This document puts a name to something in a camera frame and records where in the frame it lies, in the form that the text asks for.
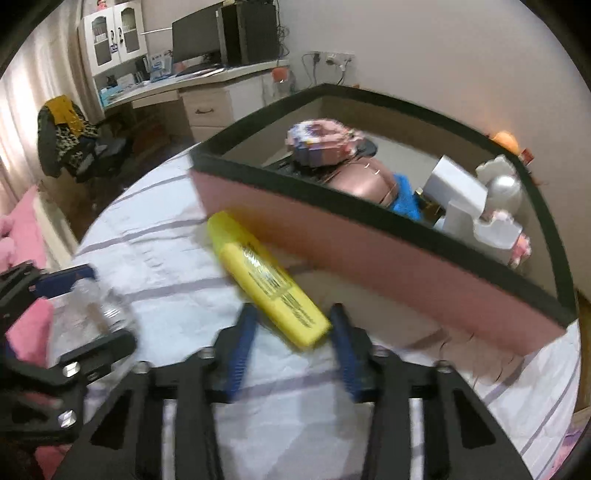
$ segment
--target white bedsheet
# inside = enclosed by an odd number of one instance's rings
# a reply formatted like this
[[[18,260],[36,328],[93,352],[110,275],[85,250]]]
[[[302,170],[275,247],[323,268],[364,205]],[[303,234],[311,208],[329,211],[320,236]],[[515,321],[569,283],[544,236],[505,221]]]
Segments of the white bedsheet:
[[[234,323],[245,295],[217,262],[204,214],[180,154],[156,168],[111,204],[80,245],[76,264],[93,264],[101,280],[131,302],[140,323],[137,360],[155,366],[183,360],[211,345]],[[521,452],[534,479],[553,460],[570,423],[580,374],[578,325],[541,351],[512,356],[305,262],[278,253],[309,296],[327,310],[345,304],[358,326],[406,361],[430,365],[451,360],[488,405]],[[51,357],[68,345],[58,327]],[[216,406],[226,479],[358,479],[371,406],[351,403],[336,373],[329,344],[294,353],[270,330],[257,330],[239,400]],[[105,398],[99,382],[88,404]],[[420,479],[420,402],[413,410],[413,479]],[[165,478],[173,479],[171,422],[167,409]]]

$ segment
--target silver ball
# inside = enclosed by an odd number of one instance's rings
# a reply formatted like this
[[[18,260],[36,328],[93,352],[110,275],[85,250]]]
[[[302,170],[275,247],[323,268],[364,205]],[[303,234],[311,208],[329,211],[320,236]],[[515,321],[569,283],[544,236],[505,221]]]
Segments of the silver ball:
[[[521,182],[510,175],[499,175],[486,184],[488,195],[486,197],[485,212],[494,210],[506,210],[515,215],[523,201]]]

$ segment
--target yellow highlighter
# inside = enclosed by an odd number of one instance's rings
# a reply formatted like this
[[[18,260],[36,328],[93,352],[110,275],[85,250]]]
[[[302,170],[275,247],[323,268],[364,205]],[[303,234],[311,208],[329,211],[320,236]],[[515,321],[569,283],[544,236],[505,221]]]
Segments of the yellow highlighter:
[[[238,284],[300,349],[314,345],[330,322],[260,244],[226,212],[207,221],[213,250]]]

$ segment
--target clothing on chair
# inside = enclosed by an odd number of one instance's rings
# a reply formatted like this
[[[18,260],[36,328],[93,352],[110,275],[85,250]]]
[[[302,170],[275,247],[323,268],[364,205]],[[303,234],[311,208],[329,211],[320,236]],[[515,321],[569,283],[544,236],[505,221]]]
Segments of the clothing on chair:
[[[39,111],[37,127],[37,148],[45,175],[58,178],[65,167],[76,176],[83,160],[94,153],[98,129],[65,95],[46,102]]]
[[[84,130],[82,118],[74,111],[72,101],[65,95],[52,98],[45,102],[45,105],[53,115],[53,121],[56,125],[67,124],[70,132],[78,138]]]

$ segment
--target curtain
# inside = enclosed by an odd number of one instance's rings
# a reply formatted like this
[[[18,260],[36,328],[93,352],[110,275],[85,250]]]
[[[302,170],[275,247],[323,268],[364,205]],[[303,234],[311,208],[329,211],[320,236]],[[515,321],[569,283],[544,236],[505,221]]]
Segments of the curtain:
[[[91,122],[102,117],[82,66],[82,3],[64,0],[29,35],[0,79],[0,213],[40,180],[64,211],[86,196],[68,175],[44,177],[37,156],[37,114],[49,99],[67,95]]]

